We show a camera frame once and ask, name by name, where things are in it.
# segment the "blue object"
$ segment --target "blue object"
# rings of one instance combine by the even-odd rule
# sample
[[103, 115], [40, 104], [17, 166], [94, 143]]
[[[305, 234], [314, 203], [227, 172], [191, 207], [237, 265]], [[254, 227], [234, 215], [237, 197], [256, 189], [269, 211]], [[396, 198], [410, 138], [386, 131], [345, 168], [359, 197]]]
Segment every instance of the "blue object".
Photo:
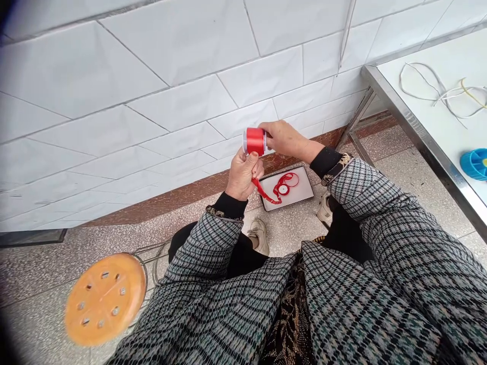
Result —
[[460, 158], [460, 166], [471, 178], [487, 181], [487, 149], [467, 152]]

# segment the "hand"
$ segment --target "hand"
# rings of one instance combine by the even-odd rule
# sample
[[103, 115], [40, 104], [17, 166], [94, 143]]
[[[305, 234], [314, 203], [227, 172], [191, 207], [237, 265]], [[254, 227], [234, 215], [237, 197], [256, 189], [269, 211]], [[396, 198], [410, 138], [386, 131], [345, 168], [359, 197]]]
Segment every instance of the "hand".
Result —
[[259, 155], [252, 152], [246, 156], [243, 151], [243, 148], [240, 147], [232, 160], [228, 185], [225, 189], [227, 195], [240, 201], [246, 201], [254, 191], [255, 185], [252, 183], [252, 178], [260, 179], [264, 176], [264, 165], [259, 160]]
[[261, 123], [259, 128], [267, 132], [267, 146], [282, 155], [296, 157], [310, 164], [324, 148], [321, 143], [301, 135], [286, 121]]

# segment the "sneaker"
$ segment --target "sneaker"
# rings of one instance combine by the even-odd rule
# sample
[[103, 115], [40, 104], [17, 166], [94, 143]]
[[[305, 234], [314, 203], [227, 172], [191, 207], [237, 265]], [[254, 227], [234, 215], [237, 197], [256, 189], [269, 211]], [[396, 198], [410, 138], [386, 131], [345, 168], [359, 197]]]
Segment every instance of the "sneaker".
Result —
[[325, 223], [327, 226], [330, 226], [333, 220], [333, 213], [330, 210], [330, 204], [328, 203], [329, 199], [330, 199], [329, 192], [323, 194], [320, 200], [320, 209], [318, 210], [318, 213], [316, 213], [318, 219], [321, 220], [323, 223]]
[[256, 218], [250, 225], [250, 229], [247, 232], [247, 237], [256, 238], [259, 244], [254, 248], [255, 251], [269, 256], [269, 245], [267, 244], [265, 224], [260, 219]]

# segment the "floor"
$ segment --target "floor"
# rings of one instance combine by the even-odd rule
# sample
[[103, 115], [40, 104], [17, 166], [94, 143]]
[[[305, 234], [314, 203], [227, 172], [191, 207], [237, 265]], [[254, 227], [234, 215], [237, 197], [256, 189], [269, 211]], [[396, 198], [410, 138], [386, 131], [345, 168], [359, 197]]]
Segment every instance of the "floor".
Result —
[[[366, 137], [362, 143], [377, 168], [403, 190], [416, 194], [443, 228], [487, 267], [487, 245], [400, 127]], [[344, 150], [356, 155], [350, 145]], [[305, 167], [315, 192], [313, 199], [267, 213], [258, 195], [250, 198], [243, 231], [246, 232], [254, 218], [264, 220], [271, 256], [283, 256], [295, 251], [301, 240], [326, 234], [315, 216], [324, 188]], [[91, 348], [76, 346], [67, 338], [63, 325], [64, 305], [76, 278], [105, 256], [132, 252], [170, 239], [180, 227], [197, 220], [217, 197], [218, 194], [207, 197], [139, 225], [71, 229], [63, 244], [3, 250], [0, 282], [4, 286], [0, 306], [22, 361], [28, 364], [102, 364], [122, 336]], [[155, 250], [144, 253], [144, 257], [151, 255], [155, 255]], [[159, 276], [166, 267], [167, 258], [161, 259], [157, 268]]]

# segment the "orange stool seat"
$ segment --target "orange stool seat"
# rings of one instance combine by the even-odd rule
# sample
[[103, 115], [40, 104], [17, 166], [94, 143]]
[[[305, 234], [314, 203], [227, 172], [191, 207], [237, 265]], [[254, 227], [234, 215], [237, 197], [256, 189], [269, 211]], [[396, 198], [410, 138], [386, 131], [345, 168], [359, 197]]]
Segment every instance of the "orange stool seat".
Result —
[[108, 256], [87, 269], [71, 290], [64, 323], [78, 345], [97, 346], [124, 332], [147, 289], [146, 271], [128, 253]]

